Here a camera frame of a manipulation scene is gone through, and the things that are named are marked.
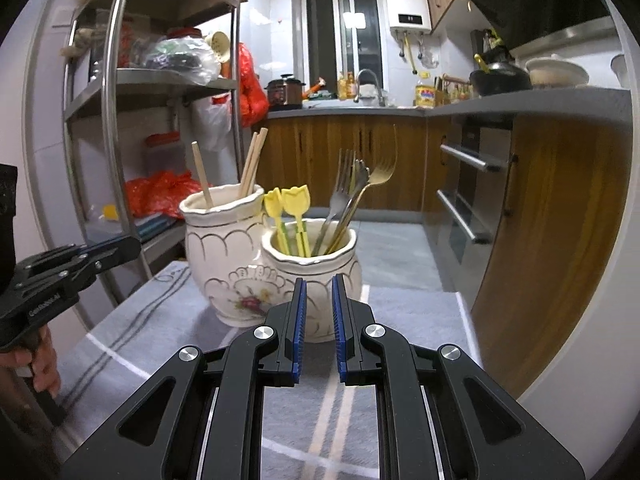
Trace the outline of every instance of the oven handle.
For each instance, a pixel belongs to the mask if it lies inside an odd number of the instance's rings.
[[[469,226],[469,224],[465,222],[465,219],[462,218],[462,215],[458,212],[458,210],[456,209],[456,206],[454,206],[451,203],[451,200],[449,200],[449,197],[447,197],[447,195],[441,189],[436,191],[436,195],[442,202],[442,205],[445,207],[447,212],[453,217],[453,219],[457,222],[457,224],[460,225],[465,236],[469,239],[471,243],[487,244],[490,242],[489,238],[486,235],[475,233],[473,231],[473,229]]]
[[[487,171],[500,171],[501,169],[500,166],[498,166],[497,164],[492,164],[490,162],[487,162],[486,160],[482,160],[477,156],[473,156],[470,153],[463,152],[462,150],[454,148],[453,146],[449,146],[448,144],[441,144],[440,149],[443,152],[454,156],[458,160],[461,160],[465,164],[468,164],[473,168],[476,168],[476,170],[479,170],[485,173]]]

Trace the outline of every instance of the red plastic bag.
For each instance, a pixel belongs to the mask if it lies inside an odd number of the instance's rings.
[[[254,58],[249,49],[240,43],[240,117],[242,127],[248,128],[263,120],[269,112],[269,100],[255,76]],[[213,105],[224,104],[228,96],[213,97]]]
[[[191,172],[176,175],[171,171],[159,171],[150,178],[136,178],[125,183],[131,213],[142,218],[153,213],[164,213],[183,218],[178,206],[190,194],[202,191],[199,182],[191,178]]]

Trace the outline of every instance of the gray tablecloth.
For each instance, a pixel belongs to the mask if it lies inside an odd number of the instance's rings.
[[[454,343],[468,352],[455,294],[364,287],[376,320],[412,343]],[[218,320],[184,262],[174,262],[103,320],[60,363],[68,416],[59,455],[68,457],[182,346],[228,346],[239,330]],[[262,478],[378,478],[372,387],[345,388],[335,344],[307,344],[295,388],[268,388],[262,428]]]

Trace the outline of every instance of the metal pivot screw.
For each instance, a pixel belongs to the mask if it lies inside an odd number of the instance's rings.
[[[450,361],[455,361],[457,358],[460,357],[460,348],[453,345],[446,345],[442,347],[442,350],[440,350],[440,353],[442,354],[442,357],[444,357],[445,359],[449,359]]]
[[[366,332],[369,337],[382,337],[385,335],[386,330],[382,325],[373,324],[367,326],[364,332]]]
[[[254,335],[258,339],[268,339],[273,335],[273,328],[270,326],[259,326],[254,330]]]
[[[198,357],[198,349],[193,346],[185,346],[178,353],[178,357],[181,361],[193,361],[196,357]]]

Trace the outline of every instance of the white ceramic vase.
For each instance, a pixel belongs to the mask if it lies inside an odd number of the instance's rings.
[[[253,194],[240,200],[235,200],[239,184],[209,190],[212,209],[206,209],[202,192],[180,203],[193,278],[222,322],[240,328],[260,324],[268,309],[281,302],[285,284],[260,259],[267,227],[264,190],[256,186]]]
[[[305,221],[309,245],[314,246],[324,219]],[[323,249],[330,240],[337,222],[333,222],[324,239]],[[288,232],[295,232],[295,222],[287,224]],[[306,281],[306,330],[305,341],[321,343],[334,339],[334,313],[331,302],[331,280],[336,274],[344,274],[344,286],[349,298],[360,299],[362,293],[362,268],[356,256],[356,232],[349,229],[340,249],[327,256],[299,258],[287,256],[276,249],[277,237],[273,228],[262,236],[264,265],[277,270],[284,279],[283,301],[293,295],[296,278]]]

